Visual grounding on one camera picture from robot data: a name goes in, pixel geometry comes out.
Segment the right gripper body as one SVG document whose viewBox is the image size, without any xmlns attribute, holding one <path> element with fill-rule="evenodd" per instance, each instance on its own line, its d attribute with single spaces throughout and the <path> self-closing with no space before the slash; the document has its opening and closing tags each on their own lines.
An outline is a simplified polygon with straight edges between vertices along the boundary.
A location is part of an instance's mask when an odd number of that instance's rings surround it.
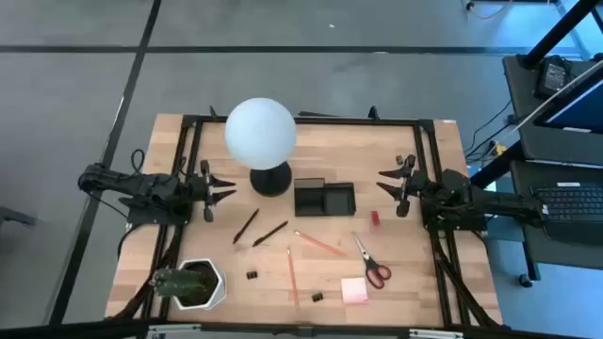
<svg viewBox="0 0 603 339">
<path fill-rule="evenodd" d="M 415 164 L 416 157 L 410 154 L 403 160 L 402 167 L 399 169 L 399 176 L 403 183 L 400 186 L 399 205 L 396 213 L 401 218 L 406 217 L 409 213 L 410 202 L 408 198 L 410 196 L 418 197 L 427 181 L 427 175 L 424 171 L 414 170 Z"/>
</svg>

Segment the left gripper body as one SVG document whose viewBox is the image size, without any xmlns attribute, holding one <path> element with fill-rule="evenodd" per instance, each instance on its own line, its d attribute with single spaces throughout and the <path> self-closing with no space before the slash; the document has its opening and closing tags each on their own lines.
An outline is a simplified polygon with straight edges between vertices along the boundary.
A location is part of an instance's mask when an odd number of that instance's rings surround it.
<svg viewBox="0 0 603 339">
<path fill-rule="evenodd" d="M 210 192 L 210 170 L 207 160 L 200 162 L 200 173 L 193 173 L 188 176 L 188 197 L 193 202 L 204 203 L 204 220 L 212 222 L 213 212 L 211 211 L 211 192 Z"/>
</svg>

